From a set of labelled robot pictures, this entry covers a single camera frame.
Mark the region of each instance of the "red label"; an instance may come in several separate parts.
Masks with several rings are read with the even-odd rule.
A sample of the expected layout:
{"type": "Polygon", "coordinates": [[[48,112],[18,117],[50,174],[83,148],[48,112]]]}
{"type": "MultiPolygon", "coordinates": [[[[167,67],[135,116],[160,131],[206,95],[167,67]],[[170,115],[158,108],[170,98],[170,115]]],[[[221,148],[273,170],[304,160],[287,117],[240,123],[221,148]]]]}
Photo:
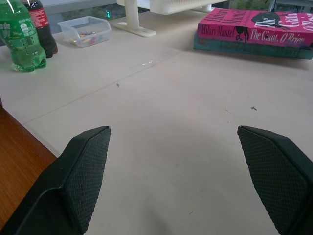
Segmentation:
{"type": "Polygon", "coordinates": [[[30,11],[29,13],[36,28],[41,28],[49,25],[48,17],[45,14],[44,9],[30,11]]]}

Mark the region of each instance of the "brown wooden table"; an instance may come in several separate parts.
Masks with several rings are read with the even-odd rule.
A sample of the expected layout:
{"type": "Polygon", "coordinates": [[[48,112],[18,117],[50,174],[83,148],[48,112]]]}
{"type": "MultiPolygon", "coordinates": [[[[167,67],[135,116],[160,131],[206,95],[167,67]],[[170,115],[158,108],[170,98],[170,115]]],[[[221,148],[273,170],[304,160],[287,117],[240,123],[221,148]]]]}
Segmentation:
{"type": "Polygon", "coordinates": [[[0,230],[56,157],[2,108],[0,98],[0,230]]]}

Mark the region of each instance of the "stack of books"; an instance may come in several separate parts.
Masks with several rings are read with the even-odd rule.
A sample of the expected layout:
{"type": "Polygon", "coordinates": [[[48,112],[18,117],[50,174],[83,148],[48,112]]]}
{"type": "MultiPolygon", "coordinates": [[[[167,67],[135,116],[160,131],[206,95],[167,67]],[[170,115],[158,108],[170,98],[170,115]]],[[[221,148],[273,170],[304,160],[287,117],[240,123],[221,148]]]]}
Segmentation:
{"type": "Polygon", "coordinates": [[[216,8],[198,23],[194,49],[312,59],[313,14],[216,8]]]}

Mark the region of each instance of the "bottle label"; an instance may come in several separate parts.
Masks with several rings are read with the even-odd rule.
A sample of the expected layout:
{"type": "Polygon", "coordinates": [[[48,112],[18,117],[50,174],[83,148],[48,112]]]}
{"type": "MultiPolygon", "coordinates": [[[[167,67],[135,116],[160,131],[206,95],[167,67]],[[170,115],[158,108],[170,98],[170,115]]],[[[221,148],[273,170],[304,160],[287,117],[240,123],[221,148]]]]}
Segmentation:
{"type": "Polygon", "coordinates": [[[27,38],[35,33],[36,28],[31,18],[19,21],[0,21],[0,36],[4,40],[27,38]]]}
{"type": "Polygon", "coordinates": [[[48,17],[43,8],[30,11],[29,13],[31,18],[33,19],[33,22],[35,23],[36,28],[41,28],[49,25],[48,17]]]}

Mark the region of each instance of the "white rack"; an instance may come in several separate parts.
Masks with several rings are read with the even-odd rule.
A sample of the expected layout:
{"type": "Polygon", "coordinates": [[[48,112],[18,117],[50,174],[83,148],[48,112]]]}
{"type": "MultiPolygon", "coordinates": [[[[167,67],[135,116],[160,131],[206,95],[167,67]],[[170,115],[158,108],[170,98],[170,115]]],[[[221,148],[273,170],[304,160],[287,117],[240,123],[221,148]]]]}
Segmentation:
{"type": "Polygon", "coordinates": [[[151,12],[169,15],[181,11],[196,9],[202,12],[211,12],[211,4],[225,0],[117,0],[119,5],[126,8],[127,22],[117,23],[114,26],[127,32],[152,37],[157,32],[139,26],[138,7],[150,9],[151,12]]]}

